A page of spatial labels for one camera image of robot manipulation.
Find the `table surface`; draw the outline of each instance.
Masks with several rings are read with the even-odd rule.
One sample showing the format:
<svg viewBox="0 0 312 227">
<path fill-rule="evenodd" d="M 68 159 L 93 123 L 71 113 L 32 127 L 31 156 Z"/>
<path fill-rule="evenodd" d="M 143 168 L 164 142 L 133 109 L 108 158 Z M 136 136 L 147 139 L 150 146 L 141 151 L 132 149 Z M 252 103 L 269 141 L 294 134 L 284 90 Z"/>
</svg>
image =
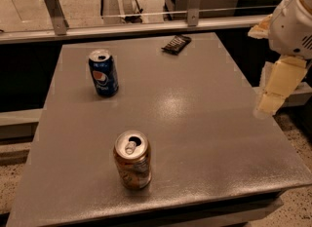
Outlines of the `table surface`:
<svg viewBox="0 0 312 227">
<path fill-rule="evenodd" d="M 117 217 L 263 194 L 312 183 L 309 169 L 272 118 L 253 116 L 252 87 L 214 33 L 176 57 L 173 36 L 64 45 L 8 226 Z M 87 59 L 116 61 L 120 89 L 96 95 Z M 129 191 L 112 149 L 143 132 L 152 181 Z"/>
</svg>

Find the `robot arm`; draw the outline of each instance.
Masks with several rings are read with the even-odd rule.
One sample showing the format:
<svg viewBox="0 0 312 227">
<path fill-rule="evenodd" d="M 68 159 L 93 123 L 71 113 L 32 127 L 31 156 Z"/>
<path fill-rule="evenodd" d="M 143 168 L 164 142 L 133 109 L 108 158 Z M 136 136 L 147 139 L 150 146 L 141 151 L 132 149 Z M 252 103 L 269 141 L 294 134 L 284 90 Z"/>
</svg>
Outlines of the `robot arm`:
<svg viewBox="0 0 312 227">
<path fill-rule="evenodd" d="M 281 54 L 267 82 L 260 81 L 263 89 L 255 107 L 256 116 L 274 115 L 306 75 L 306 60 L 312 58 L 312 0 L 283 0 L 249 36 L 268 38 L 270 49 Z"/>
</svg>

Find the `pepsi can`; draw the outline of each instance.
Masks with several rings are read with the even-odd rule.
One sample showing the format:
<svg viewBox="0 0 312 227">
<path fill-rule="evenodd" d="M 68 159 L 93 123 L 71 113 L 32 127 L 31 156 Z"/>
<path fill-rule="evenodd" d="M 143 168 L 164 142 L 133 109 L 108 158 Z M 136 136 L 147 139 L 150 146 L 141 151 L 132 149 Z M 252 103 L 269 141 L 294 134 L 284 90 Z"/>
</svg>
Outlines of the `pepsi can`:
<svg viewBox="0 0 312 227">
<path fill-rule="evenodd" d="M 95 50 L 89 55 L 89 66 L 97 94 L 112 96 L 118 91 L 118 78 L 113 56 L 108 50 Z"/>
</svg>

